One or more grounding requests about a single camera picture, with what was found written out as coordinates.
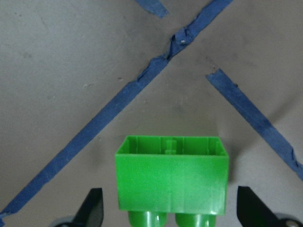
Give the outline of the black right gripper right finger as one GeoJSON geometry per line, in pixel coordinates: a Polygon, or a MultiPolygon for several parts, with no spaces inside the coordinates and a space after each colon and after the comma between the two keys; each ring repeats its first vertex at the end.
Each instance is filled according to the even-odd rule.
{"type": "Polygon", "coordinates": [[[279,219],[248,186],[237,190],[237,218],[243,227],[280,227],[279,219]]]}

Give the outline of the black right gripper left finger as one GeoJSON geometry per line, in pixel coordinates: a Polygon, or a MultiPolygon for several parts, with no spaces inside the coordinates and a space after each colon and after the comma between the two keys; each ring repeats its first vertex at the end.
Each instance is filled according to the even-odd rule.
{"type": "Polygon", "coordinates": [[[102,188],[93,188],[70,223],[71,227],[100,227],[104,220],[102,188]]]}

